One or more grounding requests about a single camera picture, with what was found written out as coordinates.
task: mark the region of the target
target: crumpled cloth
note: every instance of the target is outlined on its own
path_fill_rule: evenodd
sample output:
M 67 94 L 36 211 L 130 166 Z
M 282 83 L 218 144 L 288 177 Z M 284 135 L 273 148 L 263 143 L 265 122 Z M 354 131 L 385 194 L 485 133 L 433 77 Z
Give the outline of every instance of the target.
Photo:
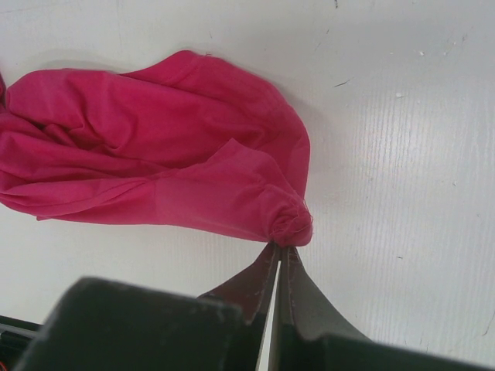
M 132 73 L 40 70 L 2 85 L 7 207 L 39 220 L 310 241 L 309 138 L 261 78 L 181 51 Z

